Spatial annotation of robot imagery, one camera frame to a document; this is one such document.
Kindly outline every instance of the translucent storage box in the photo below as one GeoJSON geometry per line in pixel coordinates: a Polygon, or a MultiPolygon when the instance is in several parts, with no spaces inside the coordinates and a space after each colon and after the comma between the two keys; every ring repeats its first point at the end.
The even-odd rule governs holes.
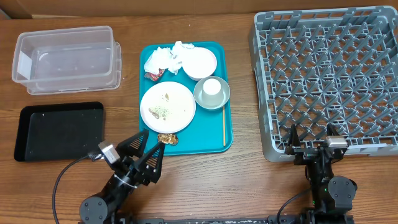
{"type": "Polygon", "coordinates": [[[292,124],[302,147],[327,124],[346,154],[398,154],[398,13],[390,6],[260,12],[249,35],[264,157],[285,155],[292,124]]]}
{"type": "Polygon", "coordinates": [[[12,80],[31,95],[112,90],[121,67],[108,26],[26,32],[17,40],[12,80]]]}

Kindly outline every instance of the gray crate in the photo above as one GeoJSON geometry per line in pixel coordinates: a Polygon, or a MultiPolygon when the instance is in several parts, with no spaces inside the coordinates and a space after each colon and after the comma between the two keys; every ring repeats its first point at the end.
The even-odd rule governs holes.
{"type": "Polygon", "coordinates": [[[293,160],[293,123],[303,147],[332,123],[346,154],[398,154],[397,39],[390,6],[257,13],[249,45],[264,157],[293,160]]]}

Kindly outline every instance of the teal tray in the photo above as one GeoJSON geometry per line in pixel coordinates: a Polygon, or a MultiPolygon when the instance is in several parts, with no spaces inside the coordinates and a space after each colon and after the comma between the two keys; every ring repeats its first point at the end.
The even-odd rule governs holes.
{"type": "MultiPolygon", "coordinates": [[[[196,42],[193,43],[196,47],[205,47],[211,50],[217,58],[217,68],[214,76],[223,78],[228,82],[228,75],[226,71],[224,48],[216,42],[196,42]]],[[[174,44],[157,44],[150,45],[144,48],[140,57],[140,72],[139,72],[139,101],[141,102],[144,93],[158,82],[173,81],[185,85],[193,93],[193,89],[197,84],[196,81],[190,79],[188,75],[181,68],[178,74],[166,71],[158,82],[153,82],[148,78],[144,78],[144,64],[158,47],[170,47],[174,44]]],[[[166,156],[200,154],[211,152],[225,152],[232,145],[232,119],[231,119],[231,105],[229,101],[225,104],[225,136],[226,145],[223,146],[223,110],[218,109],[209,111],[197,104],[197,110],[192,122],[183,130],[177,133],[178,144],[176,146],[166,145],[166,156]]],[[[150,130],[145,125],[144,121],[139,117],[139,129],[148,129],[149,138],[147,141],[146,151],[157,144],[157,133],[150,130]]]]}

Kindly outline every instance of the chopstick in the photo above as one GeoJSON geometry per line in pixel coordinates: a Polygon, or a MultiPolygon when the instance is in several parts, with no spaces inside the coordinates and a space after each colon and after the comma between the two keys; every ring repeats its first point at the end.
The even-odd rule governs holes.
{"type": "Polygon", "coordinates": [[[225,107],[223,106],[223,146],[225,145],[225,107]]]}

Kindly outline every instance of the white tissue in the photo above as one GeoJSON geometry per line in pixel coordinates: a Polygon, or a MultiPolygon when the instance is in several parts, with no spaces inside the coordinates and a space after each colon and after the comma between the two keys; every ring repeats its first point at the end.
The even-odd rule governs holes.
{"type": "Polygon", "coordinates": [[[158,47],[145,63],[145,72],[158,75],[159,69],[168,69],[176,75],[182,66],[184,55],[193,48],[193,44],[183,44],[181,41],[177,41],[172,50],[158,47]]]}

